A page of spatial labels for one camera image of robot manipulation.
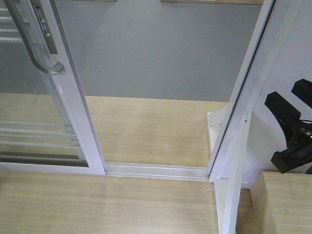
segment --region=white wall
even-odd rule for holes
[[[302,119],[312,119],[312,109],[291,93],[296,81],[302,78],[312,81],[311,11],[312,1],[304,0],[253,109],[243,178],[250,185],[262,170],[277,171],[270,160],[275,151],[286,149],[279,124],[264,105],[267,94],[277,91],[302,113]],[[310,165],[290,172],[303,173]]]

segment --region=wooden floor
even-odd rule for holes
[[[207,112],[226,102],[86,97],[106,161],[207,166]]]
[[[226,102],[86,97],[109,162],[207,166],[207,112]],[[61,123],[49,95],[0,94],[0,120]],[[1,146],[2,151],[73,154],[54,148]]]
[[[59,122],[49,97],[1,95],[0,117],[5,110],[8,116],[17,113],[4,120]],[[226,105],[121,97],[87,101],[107,161],[185,166],[207,165],[207,112]],[[207,182],[0,171],[0,233],[217,234],[210,188]],[[253,225],[250,195],[242,192],[237,234],[255,234]]]
[[[210,186],[0,171],[0,233],[217,234]]]

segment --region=aluminum door frame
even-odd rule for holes
[[[55,95],[58,95],[61,99],[89,167],[0,162],[0,170],[105,175],[104,157],[61,25],[55,0],[41,0],[40,3],[58,50],[57,55],[50,55],[50,57],[53,61],[60,62],[65,67],[65,70],[60,74],[51,76],[51,81],[57,88]]]

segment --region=door handle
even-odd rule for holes
[[[8,8],[11,17],[16,24],[16,27],[19,31],[19,34],[25,44],[26,50],[29,54],[30,60],[35,67],[37,67],[42,72],[49,75],[57,75],[65,70],[65,67],[60,62],[57,62],[53,67],[48,67],[44,63],[42,63],[35,51],[35,46],[33,40],[31,39],[30,33],[25,25],[25,22],[20,15],[20,12],[16,5],[13,3],[14,0],[4,0],[6,7]]]

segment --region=sliding glass door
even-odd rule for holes
[[[54,2],[0,1],[0,169],[104,175]]]

